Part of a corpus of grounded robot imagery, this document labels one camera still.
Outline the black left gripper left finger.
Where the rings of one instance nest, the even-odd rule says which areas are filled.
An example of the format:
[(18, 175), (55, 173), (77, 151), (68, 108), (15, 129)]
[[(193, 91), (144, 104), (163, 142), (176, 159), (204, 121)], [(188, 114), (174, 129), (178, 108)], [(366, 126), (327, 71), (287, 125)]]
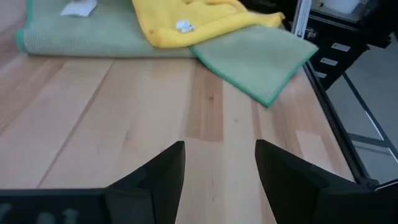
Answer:
[(177, 141), (106, 187), (111, 224), (175, 224), (185, 175), (185, 143)]

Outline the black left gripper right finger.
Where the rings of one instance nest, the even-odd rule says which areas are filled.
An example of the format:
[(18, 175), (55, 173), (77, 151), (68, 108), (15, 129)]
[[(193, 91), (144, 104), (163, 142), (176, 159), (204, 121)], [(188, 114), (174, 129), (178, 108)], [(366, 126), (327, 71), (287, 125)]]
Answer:
[(335, 224), (322, 191), (334, 173), (258, 139), (255, 158), (262, 187), (277, 224)]

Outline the yellow microfiber towel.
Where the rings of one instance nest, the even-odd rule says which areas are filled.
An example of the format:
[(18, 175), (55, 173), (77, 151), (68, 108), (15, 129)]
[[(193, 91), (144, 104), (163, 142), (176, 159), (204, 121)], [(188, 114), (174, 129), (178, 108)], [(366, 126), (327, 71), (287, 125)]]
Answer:
[(154, 47), (188, 47), (247, 26), (279, 27), (281, 12), (249, 11), (239, 0), (132, 0), (137, 20)]

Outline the black drawer unit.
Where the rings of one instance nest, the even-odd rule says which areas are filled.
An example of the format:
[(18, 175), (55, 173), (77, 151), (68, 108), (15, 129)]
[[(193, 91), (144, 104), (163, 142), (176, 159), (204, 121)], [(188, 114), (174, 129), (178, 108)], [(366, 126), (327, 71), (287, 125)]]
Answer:
[(319, 48), (310, 61), (323, 88), (329, 89), (370, 49), (370, 45), (385, 49), (391, 43), (390, 34), (396, 27), (393, 19), (376, 13), (350, 21), (312, 11), (306, 39)]

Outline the pale green waffle towel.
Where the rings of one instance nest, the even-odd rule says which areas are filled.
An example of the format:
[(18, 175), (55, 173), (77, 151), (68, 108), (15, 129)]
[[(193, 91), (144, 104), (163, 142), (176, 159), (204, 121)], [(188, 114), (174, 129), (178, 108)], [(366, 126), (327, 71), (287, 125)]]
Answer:
[(26, 22), (16, 32), (28, 54), (76, 57), (197, 58), (206, 68), (264, 106), (270, 106), (317, 46), (278, 28), (249, 26), (202, 43), (153, 47), (131, 0), (97, 0), (86, 17), (64, 16), (68, 0), (26, 0)]

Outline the white container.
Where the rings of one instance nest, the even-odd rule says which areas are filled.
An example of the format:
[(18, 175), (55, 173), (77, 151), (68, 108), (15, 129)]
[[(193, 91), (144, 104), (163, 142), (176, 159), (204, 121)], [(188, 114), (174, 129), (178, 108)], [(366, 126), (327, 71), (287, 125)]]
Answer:
[(371, 13), (368, 0), (312, 0), (314, 14), (348, 22), (359, 22)]

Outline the aluminium frame post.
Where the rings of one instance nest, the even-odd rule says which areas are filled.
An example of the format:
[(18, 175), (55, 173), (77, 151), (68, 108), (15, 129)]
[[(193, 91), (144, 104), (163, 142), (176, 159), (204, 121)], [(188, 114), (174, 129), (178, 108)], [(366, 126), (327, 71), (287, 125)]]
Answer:
[(311, 5), (312, 0), (297, 1), (291, 33), (301, 39), (305, 37)]

